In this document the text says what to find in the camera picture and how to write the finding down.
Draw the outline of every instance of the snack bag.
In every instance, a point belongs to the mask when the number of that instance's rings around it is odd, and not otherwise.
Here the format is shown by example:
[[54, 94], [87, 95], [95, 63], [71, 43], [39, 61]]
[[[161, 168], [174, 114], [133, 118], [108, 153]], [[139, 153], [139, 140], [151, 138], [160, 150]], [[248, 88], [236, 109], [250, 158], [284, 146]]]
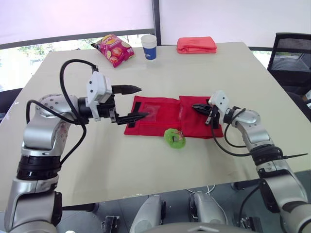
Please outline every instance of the snack bag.
[[135, 55], [129, 44], [113, 34], [106, 35], [91, 46], [99, 50], [112, 63], [113, 67], [117, 67]]

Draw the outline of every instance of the white paper cup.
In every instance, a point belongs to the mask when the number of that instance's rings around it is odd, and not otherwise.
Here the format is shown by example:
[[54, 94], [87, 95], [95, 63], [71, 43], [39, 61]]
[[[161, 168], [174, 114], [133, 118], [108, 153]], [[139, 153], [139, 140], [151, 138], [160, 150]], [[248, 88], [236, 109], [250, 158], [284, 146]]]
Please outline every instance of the white paper cup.
[[145, 52], [145, 57], [148, 60], [156, 58], [156, 36], [155, 35], [143, 35], [141, 37], [142, 47]]

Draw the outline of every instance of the red bag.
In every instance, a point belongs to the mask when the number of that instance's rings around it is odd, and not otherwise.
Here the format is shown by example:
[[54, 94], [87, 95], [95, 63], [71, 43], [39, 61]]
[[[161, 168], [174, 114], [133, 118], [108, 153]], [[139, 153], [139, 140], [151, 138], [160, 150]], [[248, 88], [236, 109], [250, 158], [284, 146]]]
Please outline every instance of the red bag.
[[[145, 118], [126, 126], [126, 135], [163, 136], [169, 129], [181, 130], [184, 136], [212, 138], [207, 116], [192, 108], [195, 103], [207, 103], [209, 97], [180, 96], [180, 100], [135, 96], [132, 112], [148, 112]], [[222, 137], [219, 125], [214, 129], [216, 137]]]

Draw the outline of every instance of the red towel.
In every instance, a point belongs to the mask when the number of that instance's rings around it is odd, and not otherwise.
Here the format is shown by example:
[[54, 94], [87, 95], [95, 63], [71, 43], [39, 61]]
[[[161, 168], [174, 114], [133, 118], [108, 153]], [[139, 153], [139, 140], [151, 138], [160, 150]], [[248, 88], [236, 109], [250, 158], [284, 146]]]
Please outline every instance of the red towel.
[[[184, 136], [212, 138], [207, 116], [192, 108], [195, 103], [205, 103], [209, 97], [180, 96], [180, 100], [135, 96], [132, 112], [148, 112], [145, 118], [126, 126], [126, 135], [163, 136], [169, 129], [181, 130]], [[219, 125], [214, 129], [216, 137], [222, 137]]]
[[182, 37], [177, 41], [178, 53], [215, 53], [217, 46], [210, 36]]

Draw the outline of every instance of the green object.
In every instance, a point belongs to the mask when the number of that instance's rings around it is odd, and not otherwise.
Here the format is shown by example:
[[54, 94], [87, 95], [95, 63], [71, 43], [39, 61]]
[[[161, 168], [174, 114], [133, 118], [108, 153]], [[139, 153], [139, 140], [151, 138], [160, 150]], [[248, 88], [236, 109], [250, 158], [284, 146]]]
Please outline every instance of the green object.
[[182, 132], [177, 129], [168, 129], [164, 133], [164, 139], [169, 143], [172, 148], [183, 148], [186, 143], [186, 139]]

